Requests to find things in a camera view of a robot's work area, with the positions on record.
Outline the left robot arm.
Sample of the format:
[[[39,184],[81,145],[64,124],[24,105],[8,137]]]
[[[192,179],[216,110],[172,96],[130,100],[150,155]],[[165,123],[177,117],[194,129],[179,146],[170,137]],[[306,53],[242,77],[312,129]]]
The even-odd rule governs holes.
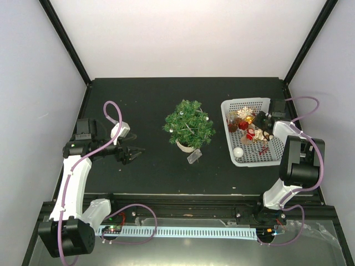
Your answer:
[[[114,156],[125,165],[144,152],[141,148],[122,145],[136,138],[125,122],[114,122],[108,139],[99,139],[97,134],[96,120],[79,119],[74,134],[63,148],[64,168],[58,199],[49,220],[38,228],[53,258],[90,254],[102,221],[113,221],[119,215],[119,207],[105,198],[93,200],[83,210],[85,185],[94,159]]]

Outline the red santa ornament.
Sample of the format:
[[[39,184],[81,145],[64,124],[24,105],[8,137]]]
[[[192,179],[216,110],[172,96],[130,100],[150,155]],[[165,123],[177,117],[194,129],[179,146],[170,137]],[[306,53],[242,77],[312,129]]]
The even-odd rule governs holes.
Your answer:
[[[247,129],[246,131],[246,138],[250,141],[254,141],[254,138],[255,138],[255,130],[250,128],[250,129]]]

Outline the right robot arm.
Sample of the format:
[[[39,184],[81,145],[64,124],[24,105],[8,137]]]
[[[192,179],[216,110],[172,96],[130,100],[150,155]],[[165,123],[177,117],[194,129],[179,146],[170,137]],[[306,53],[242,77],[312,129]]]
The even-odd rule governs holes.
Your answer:
[[[259,112],[253,121],[265,140],[275,137],[284,146],[278,180],[260,196],[252,209],[253,219],[259,224],[279,219],[292,197],[317,189],[324,175],[325,142],[298,129],[295,122],[299,117],[293,120],[286,118],[287,101],[271,99],[268,112]]]

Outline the red gift box ornament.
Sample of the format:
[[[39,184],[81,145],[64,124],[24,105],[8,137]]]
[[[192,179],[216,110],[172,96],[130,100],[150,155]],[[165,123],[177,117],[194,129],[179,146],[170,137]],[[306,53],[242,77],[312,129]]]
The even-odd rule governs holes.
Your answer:
[[[240,130],[247,130],[249,128],[249,123],[247,121],[241,120],[238,126]]]

